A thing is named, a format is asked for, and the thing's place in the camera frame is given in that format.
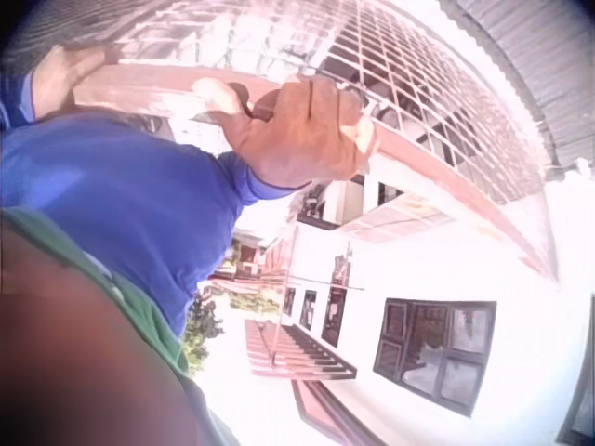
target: hand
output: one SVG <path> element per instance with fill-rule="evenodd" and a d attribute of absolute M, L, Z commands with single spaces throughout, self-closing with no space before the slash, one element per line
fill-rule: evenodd
<path fill-rule="evenodd" d="M 33 70 L 33 110 L 43 118 L 64 106 L 73 88 L 106 63 L 109 51 L 103 47 L 67 50 L 54 46 Z"/>
<path fill-rule="evenodd" d="M 194 92 L 207 101 L 225 138 L 263 181 L 298 188 L 313 179 L 348 180 L 377 148 L 374 125 L 362 102 L 327 77 L 292 77 L 267 100 L 268 121 L 253 119 L 236 92 L 201 79 Z"/>

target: metal grid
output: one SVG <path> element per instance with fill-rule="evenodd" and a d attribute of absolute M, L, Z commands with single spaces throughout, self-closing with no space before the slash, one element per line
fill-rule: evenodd
<path fill-rule="evenodd" d="M 360 0 L 181 1 L 117 41 L 123 62 L 208 66 L 282 82 L 324 74 L 377 122 L 429 151 L 489 200 L 543 191 L 540 141 L 445 46 L 396 10 Z M 543 195 L 513 223 L 549 258 Z"/>

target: person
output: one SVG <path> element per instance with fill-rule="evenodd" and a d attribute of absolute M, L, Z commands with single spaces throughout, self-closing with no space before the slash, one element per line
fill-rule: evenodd
<path fill-rule="evenodd" d="M 73 87 L 109 54 L 56 46 L 0 78 L 0 442 L 235 444 L 187 374 L 192 294 L 245 206 L 350 178 L 374 127 L 327 78 L 289 79 L 268 122 L 201 79 L 232 147 L 215 158 L 73 110 Z"/>

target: blue long-sleeve shirt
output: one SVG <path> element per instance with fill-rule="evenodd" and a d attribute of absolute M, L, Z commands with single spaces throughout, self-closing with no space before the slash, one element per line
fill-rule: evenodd
<path fill-rule="evenodd" d="M 147 293 L 176 335 L 244 206 L 291 192 L 259 181 L 233 152 L 215 158 L 108 113 L 35 123 L 31 76 L 0 77 L 0 125 L 2 205 L 52 219 Z"/>

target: green fabric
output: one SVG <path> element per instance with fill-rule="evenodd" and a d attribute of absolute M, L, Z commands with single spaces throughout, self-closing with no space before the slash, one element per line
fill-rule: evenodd
<path fill-rule="evenodd" d="M 110 271 L 112 283 L 68 235 L 42 214 L 29 209 L 9 208 L 3 209 L 3 218 L 29 243 L 60 262 L 79 269 L 118 306 L 142 340 L 161 356 L 186 390 L 192 408 L 200 418 L 200 431 L 206 435 L 207 443 L 201 444 L 239 444 L 229 428 L 206 409 L 202 391 L 188 376 L 188 361 L 180 342 L 159 308 L 142 290 L 125 277 Z"/>

